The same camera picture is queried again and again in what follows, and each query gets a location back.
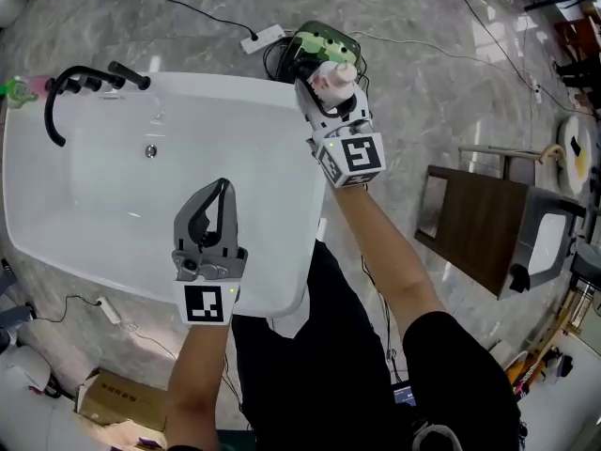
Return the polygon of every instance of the green object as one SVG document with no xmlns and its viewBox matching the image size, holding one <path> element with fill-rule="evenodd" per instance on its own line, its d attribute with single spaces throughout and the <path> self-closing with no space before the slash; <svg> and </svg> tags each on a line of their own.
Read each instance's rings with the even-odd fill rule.
<svg viewBox="0 0 601 451">
<path fill-rule="evenodd" d="M 6 95 L 8 107 L 20 109 L 29 101 L 36 101 L 38 95 L 33 93 L 29 85 L 20 80 L 10 79 L 3 86 L 0 86 L 0 95 Z"/>
<path fill-rule="evenodd" d="M 358 67 L 361 46 L 355 39 L 322 22 L 304 23 L 282 55 L 276 80 L 294 84 L 296 78 L 308 78 L 327 60 Z"/>
</svg>

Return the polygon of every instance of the white cable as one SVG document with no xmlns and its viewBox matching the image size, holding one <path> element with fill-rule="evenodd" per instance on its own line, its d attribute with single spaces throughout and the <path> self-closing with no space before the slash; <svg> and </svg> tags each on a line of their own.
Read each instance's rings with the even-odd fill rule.
<svg viewBox="0 0 601 451">
<path fill-rule="evenodd" d="M 503 67 L 499 67 L 498 65 L 495 65 L 493 63 L 487 62 L 486 60 L 483 60 L 481 58 L 476 58 L 475 56 L 452 54 L 451 52 L 447 52 L 446 50 L 441 49 L 438 45 L 435 45 L 434 43 L 430 43 L 428 41 L 422 41 L 422 40 L 395 40 L 395 39 L 389 39 L 388 37 L 379 37 L 377 35 L 368 34 L 367 32 L 362 32 L 360 30 L 353 30 L 353 31 L 348 32 L 348 33 L 349 34 L 364 35 L 366 37 L 369 37 L 370 39 L 389 41 L 391 43 L 418 43 L 418 44 L 421 44 L 421 45 L 426 45 L 426 46 L 432 47 L 433 49 L 436 49 L 439 52 L 442 52 L 443 54 L 445 54 L 447 56 L 450 56 L 452 58 L 467 58 L 468 60 L 473 60 L 475 62 L 480 62 L 480 63 L 483 63 L 483 64 L 487 64 L 489 67 L 494 67 L 497 70 L 509 72 L 512 75 L 515 75 L 515 77 L 519 78 L 519 76 L 516 74 L 516 72 L 514 70 L 504 69 Z M 531 73 L 529 73 L 528 71 L 524 70 L 524 72 L 528 73 L 530 76 L 533 77 L 533 75 Z"/>
</svg>

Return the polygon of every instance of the black and white marker cube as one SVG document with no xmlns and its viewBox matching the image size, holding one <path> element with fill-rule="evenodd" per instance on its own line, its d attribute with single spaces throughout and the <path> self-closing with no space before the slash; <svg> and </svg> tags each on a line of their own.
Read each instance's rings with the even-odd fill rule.
<svg viewBox="0 0 601 451">
<path fill-rule="evenodd" d="M 239 280 L 174 281 L 173 291 L 177 309 L 184 324 L 229 324 L 238 299 Z"/>
<path fill-rule="evenodd" d="M 379 133 L 325 138 L 316 156 L 334 188 L 367 183 L 386 168 Z"/>
</svg>

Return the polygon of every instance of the white container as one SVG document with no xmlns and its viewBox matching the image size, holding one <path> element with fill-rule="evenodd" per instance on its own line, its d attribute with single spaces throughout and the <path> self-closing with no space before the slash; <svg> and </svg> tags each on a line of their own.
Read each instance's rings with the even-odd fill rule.
<svg viewBox="0 0 601 451">
<path fill-rule="evenodd" d="M 0 0 L 0 28 L 6 28 L 21 14 L 27 0 Z"/>
<path fill-rule="evenodd" d="M 356 79 L 357 69 L 354 65 L 328 60 L 309 77 L 309 84 L 323 102 L 324 110 L 329 112 L 353 96 Z"/>
</svg>

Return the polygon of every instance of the faucet handle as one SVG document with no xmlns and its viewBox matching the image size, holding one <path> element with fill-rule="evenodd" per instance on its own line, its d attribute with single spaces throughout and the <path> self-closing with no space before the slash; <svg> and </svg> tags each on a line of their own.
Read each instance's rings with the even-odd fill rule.
<svg viewBox="0 0 601 451">
<path fill-rule="evenodd" d="M 136 84 L 140 90 L 146 90 L 150 87 L 150 77 L 143 77 L 139 73 L 134 72 L 132 69 L 128 69 L 125 65 L 121 65 L 114 60 L 109 64 L 109 71 Z"/>
</svg>

